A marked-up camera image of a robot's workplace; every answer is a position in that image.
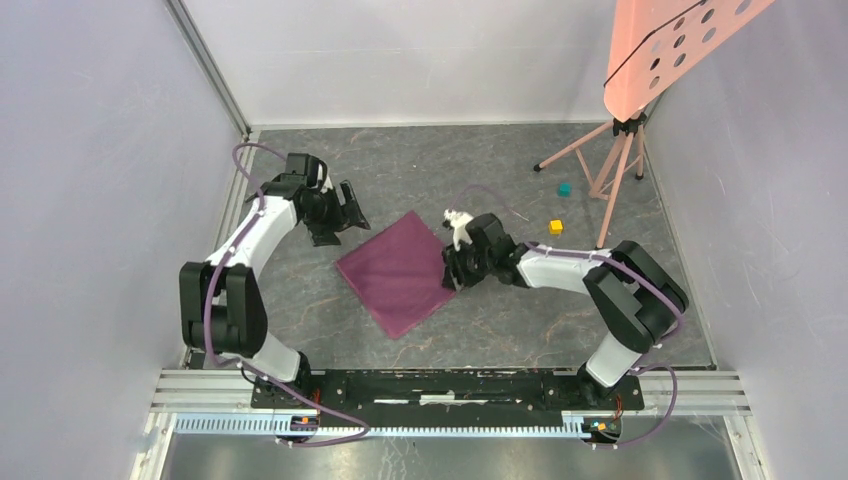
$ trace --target marble-patterned floor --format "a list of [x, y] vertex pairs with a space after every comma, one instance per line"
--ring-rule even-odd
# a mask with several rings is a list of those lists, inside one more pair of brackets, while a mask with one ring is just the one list
[[[341, 247], [312, 247], [303, 227], [283, 239], [259, 278], [271, 331], [305, 352], [312, 367], [319, 369], [580, 365], [606, 333], [587, 296], [507, 287], [490, 278], [457, 295], [405, 336], [391, 340], [333, 262], [409, 210], [415, 210], [441, 240], [449, 241], [449, 232], [440, 225], [442, 212], [469, 183], [496, 189], [528, 219], [508, 213], [485, 193], [473, 193], [459, 205], [472, 214], [497, 214], [513, 238], [591, 249], [605, 203], [586, 195], [588, 184], [577, 159], [566, 157], [541, 173], [534, 173], [532, 166], [594, 127], [537, 124], [262, 132], [262, 143], [283, 152], [311, 153], [327, 162], [335, 183], [349, 179], [373, 228], [342, 233]], [[611, 134], [603, 135], [582, 149], [595, 171], [612, 142]], [[253, 173], [260, 180], [279, 172], [275, 157], [256, 154]], [[569, 198], [557, 196], [561, 182], [571, 183]], [[559, 238], [547, 231], [548, 221], [554, 218], [565, 224]], [[624, 239], [642, 244], [686, 288], [649, 170], [641, 182], [628, 173], [622, 184], [606, 246]], [[695, 308], [686, 317], [682, 333], [652, 352], [652, 359], [676, 366], [711, 363]]]

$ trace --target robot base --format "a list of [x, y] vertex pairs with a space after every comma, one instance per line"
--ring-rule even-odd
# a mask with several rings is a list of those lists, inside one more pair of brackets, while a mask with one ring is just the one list
[[[587, 398], [574, 371], [517, 370], [324, 370], [302, 390], [320, 403], [373, 427], [533, 427], [561, 425], [563, 411], [644, 410], [639, 379], [625, 376], [604, 398]], [[293, 408], [298, 402], [264, 382], [251, 407]], [[331, 415], [322, 427], [348, 427]]]

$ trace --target tripod leg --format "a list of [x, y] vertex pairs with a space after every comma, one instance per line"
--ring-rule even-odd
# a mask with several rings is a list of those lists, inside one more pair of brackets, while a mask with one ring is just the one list
[[607, 181], [607, 177], [609, 176], [610, 170], [612, 170], [612, 166], [615, 164], [615, 159], [618, 158], [618, 155], [621, 153], [621, 149], [624, 146], [625, 135], [620, 135], [615, 139], [615, 143], [612, 145], [610, 149], [609, 155], [607, 155], [607, 159], [604, 160], [604, 166], [601, 167], [601, 171], [598, 172], [598, 176], [595, 177], [595, 183], [592, 184], [592, 187], [589, 189], [589, 196], [593, 198], [601, 198], [601, 190], [603, 189], [604, 183]]
[[604, 133], [605, 131], [609, 130], [610, 128], [612, 128], [612, 123], [613, 123], [613, 121], [610, 120], [609, 122], [601, 125], [600, 127], [592, 130], [591, 132], [587, 133], [586, 135], [584, 135], [580, 139], [576, 140], [571, 145], [569, 145], [569, 146], [563, 148], [562, 150], [558, 151], [557, 153], [551, 155], [544, 162], [539, 163], [537, 165], [533, 165], [533, 170], [536, 171], [536, 172], [541, 172], [543, 168], [554, 163], [556, 160], [559, 160], [560, 158], [568, 155], [575, 148], [579, 147], [580, 145], [583, 145], [584, 143], [588, 142], [589, 140], [597, 137], [598, 135], [600, 135], [600, 134]]
[[645, 126], [639, 125], [639, 130], [636, 132], [637, 146], [639, 150], [639, 163], [636, 164], [636, 180], [645, 178]]
[[612, 218], [612, 210], [615, 208], [615, 200], [618, 197], [618, 188], [621, 186], [621, 177], [624, 176], [624, 170], [627, 166], [627, 155], [630, 153], [630, 146], [633, 144], [633, 135], [628, 134], [624, 140], [624, 150], [621, 152], [621, 158], [618, 161], [618, 169], [615, 171], [615, 181], [610, 190], [609, 201], [607, 202], [607, 211], [604, 213], [604, 222], [601, 224], [601, 233], [598, 236], [597, 248], [603, 248], [606, 240], [609, 222]]

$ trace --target aluminum frame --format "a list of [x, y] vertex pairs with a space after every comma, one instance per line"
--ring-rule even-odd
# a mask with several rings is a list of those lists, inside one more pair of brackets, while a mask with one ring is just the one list
[[200, 31], [194, 20], [191, 18], [188, 8], [186, 8], [182, 0], [164, 0], [164, 3], [168, 11], [171, 12], [171, 16], [174, 18], [174, 22], [176, 22], [180, 32], [182, 32], [186, 43], [188, 43], [191, 52], [194, 54], [194, 58], [197, 59], [197, 63], [215, 90], [215, 94], [221, 100], [224, 109], [227, 111], [227, 115], [230, 117], [230, 121], [233, 122], [233, 126], [246, 139], [251, 133], [250, 123], [248, 123], [247, 118], [242, 113], [241, 108], [239, 108], [230, 87], [227, 86], [227, 82], [224, 80], [221, 70], [218, 69], [215, 59], [212, 58], [206, 42], [203, 41], [203, 37], [200, 35]]
[[[719, 416], [728, 434], [743, 480], [769, 480], [759, 433], [739, 375], [732, 371], [679, 371], [674, 416]], [[573, 375], [573, 372], [559, 372]], [[666, 372], [646, 372], [639, 377], [645, 409], [626, 411], [625, 416], [659, 416], [671, 399], [671, 377]], [[174, 433], [279, 434], [290, 430], [295, 416], [315, 416], [311, 408], [256, 409], [250, 407], [252, 386], [237, 370], [163, 370], [150, 408], [145, 435], [148, 448], [136, 458], [131, 479], [159, 479]], [[583, 416], [613, 412], [563, 411], [563, 428], [477, 428], [473, 429], [375, 429], [370, 436], [398, 437], [545, 437], [576, 438], [582, 434], [576, 422]], [[350, 435], [358, 428], [321, 429], [316, 436]]]

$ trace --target tripod stand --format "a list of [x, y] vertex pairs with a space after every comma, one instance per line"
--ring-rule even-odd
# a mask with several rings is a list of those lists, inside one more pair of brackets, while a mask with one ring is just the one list
[[[630, 170], [631, 167], [636, 166], [636, 179], [641, 180], [645, 177], [645, 130], [643, 123], [646, 118], [646, 115], [642, 111], [639, 111], [625, 122], [613, 119], [592, 130], [583, 138], [580, 138], [571, 145], [563, 148], [542, 163], [533, 166], [533, 170], [541, 172], [543, 168], [547, 167], [557, 159], [568, 155], [572, 151], [577, 154], [577, 158], [580, 160], [580, 165], [583, 167], [583, 173], [586, 174], [586, 179], [589, 181], [589, 185], [591, 187], [589, 189], [589, 196], [607, 201], [607, 210], [606, 213], [604, 213], [604, 221], [601, 224], [601, 232], [598, 235], [598, 241], [595, 244], [596, 248], [600, 249], [604, 246], [607, 230], [609, 230], [609, 222], [612, 218], [612, 211], [615, 208], [615, 201], [618, 198], [618, 190], [621, 187], [621, 178], [624, 176], [624, 172]], [[609, 129], [612, 129], [612, 134], [616, 137], [615, 143], [613, 144], [612, 149], [610, 149], [610, 153], [607, 155], [607, 159], [604, 161], [601, 171], [598, 172], [598, 176], [596, 178], [592, 178], [592, 173], [589, 171], [589, 166], [586, 165], [586, 160], [583, 158], [583, 153], [580, 151], [580, 147], [584, 143], [592, 140]], [[628, 165], [627, 157], [630, 154], [630, 147], [633, 145], [634, 137], [636, 137], [636, 148], [638, 154], [636, 155], [636, 159]], [[607, 181], [616, 160], [618, 160], [618, 166], [615, 171], [615, 177], [611, 181]]]

